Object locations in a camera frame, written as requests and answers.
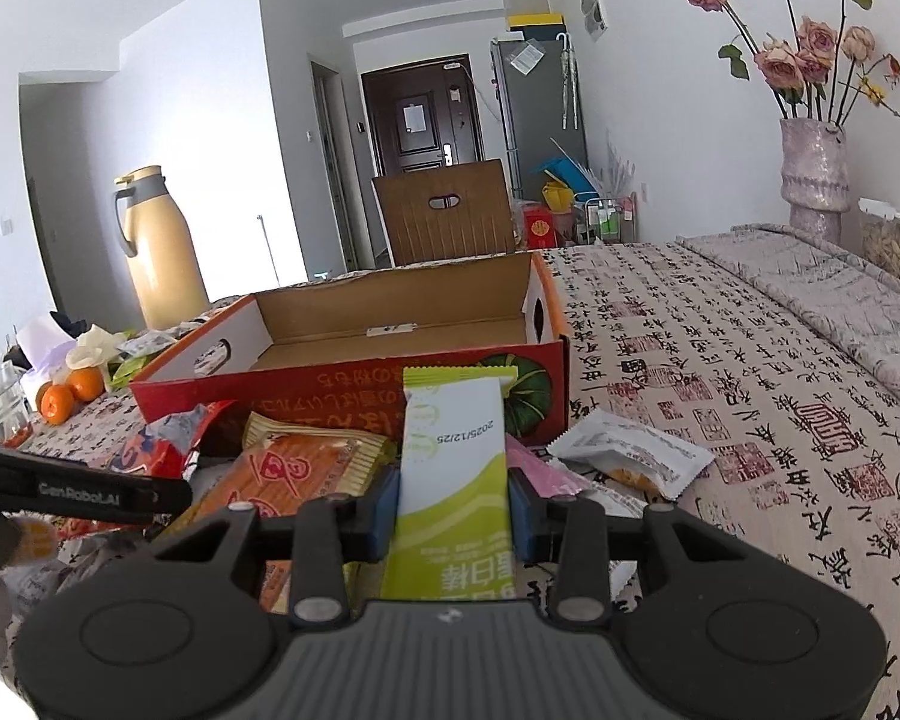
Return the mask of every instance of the thermos handle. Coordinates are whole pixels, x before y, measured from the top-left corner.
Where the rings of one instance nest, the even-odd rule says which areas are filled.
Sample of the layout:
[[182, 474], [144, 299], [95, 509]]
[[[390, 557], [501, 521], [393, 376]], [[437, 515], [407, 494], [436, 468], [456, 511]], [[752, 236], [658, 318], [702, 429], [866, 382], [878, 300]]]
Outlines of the thermos handle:
[[125, 255], [127, 257], [136, 257], [137, 256], [137, 247], [133, 245], [133, 242], [127, 240], [127, 235], [124, 233], [124, 225], [120, 222], [120, 200], [122, 197], [132, 197], [133, 190], [121, 189], [117, 191], [117, 194], [113, 196], [113, 210], [117, 215], [117, 232], [120, 234], [120, 246], [124, 250]]

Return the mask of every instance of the green pumpkin picture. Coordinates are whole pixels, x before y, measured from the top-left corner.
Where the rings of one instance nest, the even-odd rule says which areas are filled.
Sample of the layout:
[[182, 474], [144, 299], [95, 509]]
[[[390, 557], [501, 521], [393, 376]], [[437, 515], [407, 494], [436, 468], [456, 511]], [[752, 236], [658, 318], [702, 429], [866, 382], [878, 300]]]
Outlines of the green pumpkin picture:
[[516, 366], [516, 384], [504, 400], [504, 425], [506, 432], [516, 439], [533, 435], [549, 415], [554, 400], [554, 383], [546, 368], [536, 360], [515, 354], [495, 354], [480, 360], [480, 365]]

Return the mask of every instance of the transparent storage box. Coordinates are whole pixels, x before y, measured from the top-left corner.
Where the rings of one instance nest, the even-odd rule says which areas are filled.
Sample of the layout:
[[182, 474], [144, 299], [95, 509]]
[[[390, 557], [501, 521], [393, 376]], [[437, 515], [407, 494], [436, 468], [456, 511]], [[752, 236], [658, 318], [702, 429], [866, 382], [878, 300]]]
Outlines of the transparent storage box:
[[900, 212], [878, 200], [860, 200], [864, 259], [900, 279]]

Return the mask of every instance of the white label inside box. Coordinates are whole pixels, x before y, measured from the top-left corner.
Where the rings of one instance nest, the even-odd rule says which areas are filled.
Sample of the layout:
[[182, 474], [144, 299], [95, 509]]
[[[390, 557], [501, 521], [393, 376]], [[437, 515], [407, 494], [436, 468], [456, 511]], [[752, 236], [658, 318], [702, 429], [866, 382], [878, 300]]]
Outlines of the white label inside box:
[[384, 327], [370, 327], [367, 329], [367, 338], [374, 336], [394, 336], [397, 333], [413, 333], [416, 329], [415, 322], [408, 324], [388, 324]]

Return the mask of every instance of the gray ribbed panel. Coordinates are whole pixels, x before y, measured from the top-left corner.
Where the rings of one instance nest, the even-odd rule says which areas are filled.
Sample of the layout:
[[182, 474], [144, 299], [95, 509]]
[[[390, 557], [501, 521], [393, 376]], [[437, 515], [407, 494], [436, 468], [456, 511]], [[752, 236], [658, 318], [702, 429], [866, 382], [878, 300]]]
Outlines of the gray ribbed panel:
[[371, 603], [305, 635], [221, 720], [682, 720], [648, 699], [610, 645], [542, 625], [526, 603]]

